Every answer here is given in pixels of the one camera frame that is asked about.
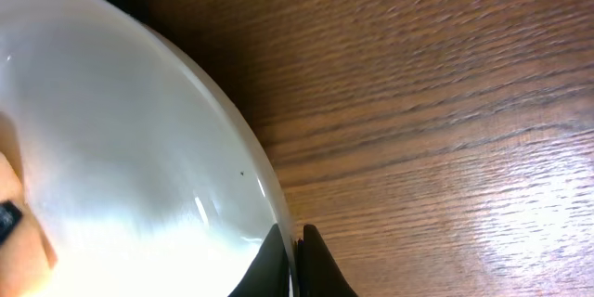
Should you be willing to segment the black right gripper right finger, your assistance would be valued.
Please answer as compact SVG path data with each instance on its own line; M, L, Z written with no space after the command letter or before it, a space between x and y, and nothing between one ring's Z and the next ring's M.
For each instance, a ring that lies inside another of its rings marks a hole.
M303 297L356 297L314 225L303 227L297 244L297 276Z

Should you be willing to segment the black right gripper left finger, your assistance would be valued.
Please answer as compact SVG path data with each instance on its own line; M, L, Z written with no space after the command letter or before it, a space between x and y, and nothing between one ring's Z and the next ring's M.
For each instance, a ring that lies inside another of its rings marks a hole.
M280 229L274 224L229 297L288 297L290 270Z

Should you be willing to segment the green yellow sponge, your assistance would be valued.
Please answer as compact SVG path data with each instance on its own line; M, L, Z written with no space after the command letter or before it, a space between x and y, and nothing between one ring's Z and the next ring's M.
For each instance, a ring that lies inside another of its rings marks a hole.
M22 219L1 244L1 295L33 296L52 278L56 257L45 233L32 214L20 177L22 166L13 123L1 116L1 203L12 201Z

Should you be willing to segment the large white plate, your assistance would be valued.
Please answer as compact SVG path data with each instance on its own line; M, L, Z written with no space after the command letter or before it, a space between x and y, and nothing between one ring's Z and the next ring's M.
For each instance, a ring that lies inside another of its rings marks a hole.
M44 296L229 296L277 224L275 172L183 51L105 0L1 0L1 116L57 262Z

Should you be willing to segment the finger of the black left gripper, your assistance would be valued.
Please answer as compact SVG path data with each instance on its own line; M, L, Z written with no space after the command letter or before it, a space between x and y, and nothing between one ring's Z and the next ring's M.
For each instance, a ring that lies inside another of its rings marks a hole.
M0 244L4 244L22 219L21 210L10 200L0 206Z

